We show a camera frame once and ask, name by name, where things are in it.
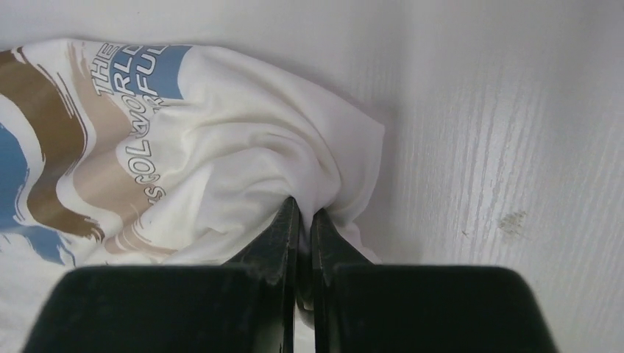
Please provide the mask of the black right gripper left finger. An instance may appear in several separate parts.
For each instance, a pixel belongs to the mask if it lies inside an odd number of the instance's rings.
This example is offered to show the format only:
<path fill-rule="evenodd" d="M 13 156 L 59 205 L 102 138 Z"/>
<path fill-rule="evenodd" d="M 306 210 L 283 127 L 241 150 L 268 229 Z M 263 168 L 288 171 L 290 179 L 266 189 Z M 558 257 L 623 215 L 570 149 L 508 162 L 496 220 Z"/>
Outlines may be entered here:
<path fill-rule="evenodd" d="M 43 306 L 25 352 L 292 352 L 300 213 L 222 265 L 84 267 Z"/>

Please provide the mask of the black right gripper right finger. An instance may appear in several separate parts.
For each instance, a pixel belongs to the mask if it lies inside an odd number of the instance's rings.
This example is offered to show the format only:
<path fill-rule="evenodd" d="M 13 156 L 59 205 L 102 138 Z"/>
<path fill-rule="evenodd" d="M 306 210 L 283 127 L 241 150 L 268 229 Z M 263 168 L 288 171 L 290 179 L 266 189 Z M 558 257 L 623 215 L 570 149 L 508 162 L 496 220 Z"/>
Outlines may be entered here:
<path fill-rule="evenodd" d="M 375 265 L 327 211 L 311 227 L 318 352 L 555 352 L 536 298 L 508 268 Z"/>

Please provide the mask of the white t shirt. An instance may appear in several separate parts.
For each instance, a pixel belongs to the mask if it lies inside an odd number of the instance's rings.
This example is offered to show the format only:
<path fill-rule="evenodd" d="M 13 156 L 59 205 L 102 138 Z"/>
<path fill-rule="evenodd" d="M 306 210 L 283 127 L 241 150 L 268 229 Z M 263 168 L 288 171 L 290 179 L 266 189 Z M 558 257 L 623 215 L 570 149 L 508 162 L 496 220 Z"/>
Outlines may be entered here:
<path fill-rule="evenodd" d="M 221 265 L 293 197 L 303 226 L 355 219 L 383 125 L 217 46 L 56 39 L 1 53 L 1 350 L 93 265 Z"/>

